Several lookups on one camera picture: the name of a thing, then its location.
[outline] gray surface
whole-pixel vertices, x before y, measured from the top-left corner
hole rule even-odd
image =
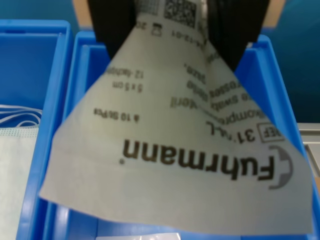
[[[320,123],[298,123],[307,157],[315,177],[320,177]]]

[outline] blue container edge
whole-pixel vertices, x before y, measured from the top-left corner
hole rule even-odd
[[[272,44],[271,44],[270,39],[269,39],[267,36],[261,35],[261,36],[259,37],[259,40],[260,40],[260,41],[264,41],[264,42],[266,42],[266,44],[269,45],[269,48],[268,48],[269,53],[271,54],[271,56],[272,56],[272,58],[274,59],[275,63],[277,63],[277,60],[276,60],[276,57],[275,57],[274,50],[273,50],[273,48],[272,48]],[[81,32],[79,32],[79,33],[76,35],[76,38],[75,38],[75,45],[74,45],[74,48],[73,48],[73,52],[74,52],[74,53],[77,53],[77,55],[80,54],[79,51],[77,51],[77,49],[79,48],[79,46],[89,45],[89,44],[91,44],[91,42],[92,42],[92,44],[100,44],[100,43],[97,43],[97,42],[95,41],[95,35],[94,35],[94,33],[93,33],[92,31],[81,31]],[[69,94],[72,94],[71,91],[73,91],[73,89],[72,89],[72,87],[70,87],[70,86],[73,85],[73,81],[76,80],[75,75],[78,74],[78,72],[75,71],[76,67],[78,66],[78,65],[77,65],[78,63],[75,61],[76,58],[77,58],[77,57],[76,57],[76,55],[74,54],[73,57],[72,57],[72,64],[71,64],[70,77],[69,77],[69,83],[68,83],[69,86],[68,86],[68,89],[67,89],[67,96],[69,96]],[[280,73],[279,66],[278,66],[277,64],[274,64],[273,67],[276,68],[275,70],[277,71],[277,74],[281,77],[281,73]],[[281,82],[280,84],[281,84],[281,88],[282,88],[281,90],[282,90],[282,91],[285,91],[285,93],[286,93],[286,88],[285,88],[285,85],[284,85],[283,81],[280,81],[280,82]],[[287,94],[285,95],[285,101],[286,101],[287,104],[290,104],[289,97],[288,97]],[[73,103],[73,99],[69,98],[69,99],[66,100],[66,102],[65,102],[65,109],[64,109],[64,113],[63,113],[63,121],[64,121],[64,120],[66,119],[66,117],[69,115],[70,110],[72,109],[72,103]],[[289,108],[289,114],[290,114],[290,116],[291,116],[293,119],[295,119],[291,107]],[[298,131],[298,126],[297,126],[297,124],[295,124],[295,130]],[[300,152],[301,152],[301,151],[302,151],[302,154],[306,157],[306,151],[305,151],[305,149],[302,148],[302,149],[300,149]],[[313,209],[313,214],[314,214],[314,217],[315,217],[316,223],[317,223],[317,224],[316,224],[317,226],[314,226],[314,227],[316,227],[316,230],[315,230],[316,233],[319,234],[319,218],[320,218],[319,203],[320,203],[320,201],[319,201],[319,195],[318,195],[318,191],[317,191],[317,188],[316,188],[316,185],[315,185],[315,181],[314,181],[314,180],[313,180],[312,184],[313,184],[313,186],[312,186],[312,187],[313,187],[313,196],[312,196],[313,204],[312,204],[312,209]],[[67,218],[67,222],[65,222],[66,225],[63,226],[63,229],[60,229],[61,232],[58,234],[59,236],[65,236],[65,238],[58,238],[58,239],[67,240],[67,237],[68,237],[68,234],[69,234],[69,231],[70,231],[70,223],[69,223],[69,221],[70,221],[71,219],[70,219],[70,217],[68,217],[68,216],[70,215],[70,209],[65,208],[65,207],[63,207],[63,206],[57,206],[57,205],[55,205],[54,203],[51,203],[51,202],[50,202],[49,204],[50,204],[51,213],[53,214],[53,215],[51,215],[51,216],[49,217],[49,218],[51,218],[51,219],[50,219],[50,222],[51,222],[51,223],[53,223],[53,222],[56,221],[55,218],[56,218],[57,216],[55,215],[55,214],[56,214],[55,211],[56,211],[57,207],[58,207],[58,208],[63,208],[63,209],[65,209],[65,211],[66,211],[66,212],[65,212],[65,216],[66,216],[66,218]],[[50,227],[47,226],[47,229],[48,229],[47,233],[52,233],[52,232],[53,232],[52,229],[49,230]],[[48,240],[49,240],[49,239],[50,239],[50,235],[47,234],[47,237],[49,237],[49,238],[44,238],[44,239],[46,239],[46,240],[48,239]]]
[[[50,151],[50,144],[48,143],[50,143],[51,141],[51,136],[47,133],[54,132],[54,128],[58,126],[62,120],[62,118],[57,119],[57,116],[53,113],[57,113],[59,109],[62,109],[63,107],[61,98],[64,98],[65,95],[62,96],[64,93],[60,92],[60,90],[63,88],[67,88],[66,83],[68,82],[70,69],[68,65],[70,65],[71,63],[70,60],[72,55],[71,46],[73,45],[73,35],[71,33],[70,24],[64,20],[0,20],[0,34],[1,33],[16,35],[19,34],[21,37],[23,37],[25,34],[39,33],[57,35],[63,33],[65,35],[64,37],[63,35],[57,36],[57,43],[54,50],[50,77],[46,90],[47,95],[51,95],[51,97],[54,98],[46,97],[44,101],[42,123],[39,128],[38,134],[38,136],[40,137],[38,137],[36,140],[16,235],[17,240],[36,238],[40,239],[41,231],[39,231],[39,228],[41,228],[41,226],[39,226],[39,222],[37,221],[38,218],[36,218],[35,215],[37,215],[40,204],[38,191],[45,174],[44,165],[46,165],[47,162],[43,162],[42,159],[46,159],[46,157],[48,156],[48,151]],[[50,87],[52,86],[55,86],[54,93],[51,92],[52,90]],[[36,179],[33,179],[33,173],[39,173]],[[25,211],[27,212],[26,215],[23,211],[23,207],[25,205],[27,205],[27,208],[31,208],[31,212],[30,209]]]

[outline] white mask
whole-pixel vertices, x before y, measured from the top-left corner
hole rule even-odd
[[[0,105],[0,239],[16,239],[41,114],[39,109]],[[16,127],[3,127],[16,119]]]

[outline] blue bin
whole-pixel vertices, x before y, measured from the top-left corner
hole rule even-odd
[[[0,20],[0,104],[43,110],[17,240],[42,237],[48,203],[38,198],[38,191],[62,120],[72,46],[66,21]]]
[[[109,61],[104,45],[96,42],[93,32],[84,31],[77,34],[63,119],[66,119],[87,89],[105,71]],[[305,155],[278,64],[270,40],[266,36],[261,36],[253,48],[246,50],[236,75],[275,125]],[[95,240],[101,236],[179,232],[182,240],[315,240],[320,237],[319,220],[319,197],[316,188],[313,193],[314,233],[297,236],[247,237],[190,233],[164,226],[105,221],[49,203],[43,239]]]

